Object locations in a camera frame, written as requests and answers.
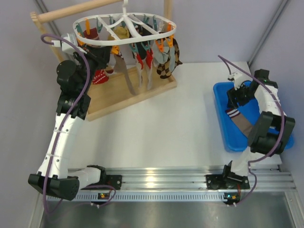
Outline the white oval clip hanger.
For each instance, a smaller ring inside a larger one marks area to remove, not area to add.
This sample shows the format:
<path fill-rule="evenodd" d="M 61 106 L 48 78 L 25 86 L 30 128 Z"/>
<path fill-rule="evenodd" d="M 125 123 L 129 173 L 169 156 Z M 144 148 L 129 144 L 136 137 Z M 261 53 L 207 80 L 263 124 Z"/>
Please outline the white oval clip hanger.
<path fill-rule="evenodd" d="M 127 0 L 122 12 L 92 15 L 73 23 L 76 39 L 93 46 L 120 46 L 131 43 L 173 38 L 176 24 L 163 16 L 127 12 Z"/>

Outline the grey blue sock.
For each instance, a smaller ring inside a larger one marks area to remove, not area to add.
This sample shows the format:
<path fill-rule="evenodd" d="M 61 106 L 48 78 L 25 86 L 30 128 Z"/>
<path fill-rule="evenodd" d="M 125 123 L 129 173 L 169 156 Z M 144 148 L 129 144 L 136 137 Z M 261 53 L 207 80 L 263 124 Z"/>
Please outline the grey blue sock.
<path fill-rule="evenodd" d="M 163 65 L 168 61 L 170 48 L 168 46 L 164 46 L 164 51 L 161 52 L 159 48 L 154 44 L 152 46 L 153 51 L 153 65 L 158 67 L 159 65 Z"/>

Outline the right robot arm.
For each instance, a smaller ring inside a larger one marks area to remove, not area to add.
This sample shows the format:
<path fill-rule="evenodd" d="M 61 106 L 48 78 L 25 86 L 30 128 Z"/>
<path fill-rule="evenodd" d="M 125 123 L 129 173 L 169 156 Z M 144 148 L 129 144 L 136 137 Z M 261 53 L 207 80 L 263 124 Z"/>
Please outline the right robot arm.
<path fill-rule="evenodd" d="M 255 161 L 252 155 L 258 153 L 263 157 L 271 157 L 281 154 L 294 129 L 295 119 L 288 117 L 283 111 L 278 97 L 278 84 L 269 79 L 268 70 L 255 71 L 249 85 L 245 85 L 247 79 L 241 73 L 230 73 L 228 80 L 234 85 L 227 91 L 228 108 L 225 112 L 246 136 L 250 153 L 225 165 L 221 181 L 228 189 L 240 186 L 248 189 L 247 175 L 250 164 Z M 238 110 L 253 99 L 257 100 L 259 110 L 255 124 L 251 124 Z"/>

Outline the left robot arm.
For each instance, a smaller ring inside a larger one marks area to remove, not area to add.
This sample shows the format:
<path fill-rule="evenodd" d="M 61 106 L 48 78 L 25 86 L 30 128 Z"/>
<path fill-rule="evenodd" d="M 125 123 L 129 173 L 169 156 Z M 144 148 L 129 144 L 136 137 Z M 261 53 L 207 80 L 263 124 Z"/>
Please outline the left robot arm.
<path fill-rule="evenodd" d="M 101 166 L 88 165 L 74 173 L 68 171 L 73 142 L 91 101 L 88 89 L 96 71 L 107 67 L 111 53 L 111 47 L 85 45 L 83 49 L 87 64 L 74 52 L 77 63 L 65 60 L 57 66 L 57 83 L 61 93 L 53 135 L 37 173 L 28 178 L 28 183 L 39 193 L 64 200 L 73 200 L 78 191 L 88 185 L 101 189 L 107 184 L 105 169 Z"/>

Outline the red reindeer sock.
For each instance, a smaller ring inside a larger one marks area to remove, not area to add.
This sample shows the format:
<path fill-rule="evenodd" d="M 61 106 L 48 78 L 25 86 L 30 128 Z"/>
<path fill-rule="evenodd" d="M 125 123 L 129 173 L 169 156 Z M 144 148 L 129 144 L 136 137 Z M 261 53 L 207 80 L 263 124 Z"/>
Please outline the red reindeer sock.
<path fill-rule="evenodd" d="M 150 90 L 152 88 L 152 68 L 153 68 L 153 52 L 152 50 L 147 50 L 146 52 L 146 65 L 147 69 L 147 76 L 148 76 L 148 84 L 147 89 Z"/>
<path fill-rule="evenodd" d="M 144 64 L 143 64 L 143 61 L 138 52 L 133 52 L 133 55 L 134 55 L 135 66 L 136 66 L 137 75 L 138 75 L 138 83 L 139 83 L 138 88 L 141 88 L 143 85 L 142 72 L 143 72 Z"/>

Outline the beige striped sock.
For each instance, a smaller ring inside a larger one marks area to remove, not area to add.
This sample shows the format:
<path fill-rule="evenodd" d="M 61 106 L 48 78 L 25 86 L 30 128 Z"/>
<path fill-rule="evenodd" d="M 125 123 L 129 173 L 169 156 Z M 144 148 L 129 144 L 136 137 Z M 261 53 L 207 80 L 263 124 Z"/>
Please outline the beige striped sock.
<path fill-rule="evenodd" d="M 248 137 L 253 128 L 251 122 L 238 109 L 229 108 L 225 112 L 242 134 Z"/>
<path fill-rule="evenodd" d="M 135 91 L 135 89 L 131 83 L 131 80 L 129 78 L 128 69 L 127 69 L 124 58 L 121 57 L 120 55 L 114 55 L 114 58 L 115 58 L 114 71 L 117 73 L 122 73 L 124 75 L 129 92 L 134 96 L 138 95 L 138 93 Z"/>

